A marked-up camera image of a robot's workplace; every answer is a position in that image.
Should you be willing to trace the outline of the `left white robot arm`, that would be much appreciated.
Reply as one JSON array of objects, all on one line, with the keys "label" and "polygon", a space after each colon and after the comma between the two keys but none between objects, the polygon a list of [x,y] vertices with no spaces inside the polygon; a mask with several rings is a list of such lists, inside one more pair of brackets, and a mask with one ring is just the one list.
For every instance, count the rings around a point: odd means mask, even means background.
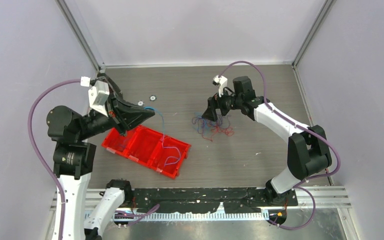
[{"label": "left white robot arm", "polygon": [[85,216],[86,194],[92,176],[96,146],[88,139],[115,129],[125,136],[155,112],[114,94],[89,98],[90,111],[81,115],[59,105],[47,115],[48,136],[55,141],[53,173],[60,184],[54,239],[100,240],[116,209],[133,202],[128,180],[112,179],[89,217]]}]

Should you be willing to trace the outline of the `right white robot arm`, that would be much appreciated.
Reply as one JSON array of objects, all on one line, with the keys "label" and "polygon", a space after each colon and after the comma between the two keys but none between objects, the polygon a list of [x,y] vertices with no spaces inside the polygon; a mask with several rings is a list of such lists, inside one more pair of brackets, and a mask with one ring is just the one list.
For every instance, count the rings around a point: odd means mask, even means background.
[{"label": "right white robot arm", "polygon": [[279,205],[296,185],[332,165],[324,129],[318,125],[302,124],[285,115],[268,99],[256,96],[249,77],[236,77],[233,89],[228,88],[224,76],[215,76],[212,83],[218,87],[218,92],[207,100],[207,109],[202,114],[205,120],[217,121],[217,110],[222,116],[231,110],[239,110],[251,120],[268,127],[287,144],[286,168],[268,180],[263,190],[268,203]]}]

